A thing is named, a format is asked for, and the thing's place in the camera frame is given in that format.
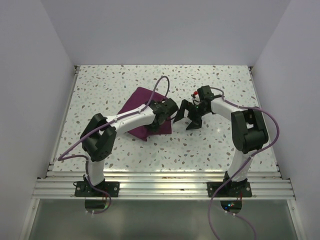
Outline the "purple cloth mat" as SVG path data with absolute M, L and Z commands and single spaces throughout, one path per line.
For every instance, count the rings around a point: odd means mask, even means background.
M 152 91 L 143 87 L 138 87 L 129 99 L 125 102 L 123 107 L 120 109 L 118 114 L 122 114 L 128 111 L 131 111 L 142 104 L 145 104 L 150 99 Z M 172 134 L 172 125 L 170 121 L 163 123 L 157 131 L 148 130 L 144 126 L 137 127 L 128 132 L 132 136 L 142 140 L 147 141 L 147 138 L 152 135 L 170 135 Z

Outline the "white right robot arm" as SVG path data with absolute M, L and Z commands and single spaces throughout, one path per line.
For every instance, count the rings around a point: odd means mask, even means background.
M 255 154 L 263 149 L 269 141 L 268 131 L 262 112 L 256 107 L 237 106 L 225 99 L 221 89 L 208 85 L 197 89 L 192 95 L 192 102 L 183 100 L 173 121 L 178 122 L 185 117 L 191 120 L 187 130 L 202 127 L 202 117 L 207 114 L 220 115 L 231 123 L 231 137 L 235 147 L 234 156 L 229 169 L 225 173 L 223 192 L 227 196 L 235 196 L 242 183 L 246 182 L 248 171 Z

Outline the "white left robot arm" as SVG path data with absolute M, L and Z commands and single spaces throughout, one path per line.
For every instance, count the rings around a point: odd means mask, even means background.
M 95 197 L 103 193 L 105 159 L 112 153 L 117 137 L 140 127 L 148 134 L 158 134 L 163 125 L 170 123 L 169 119 L 176 111 L 177 104 L 168 98 L 151 100 L 148 104 L 114 116 L 94 115 L 80 137 L 82 149 L 89 155 L 85 167 L 85 178 L 89 181 L 87 192 Z

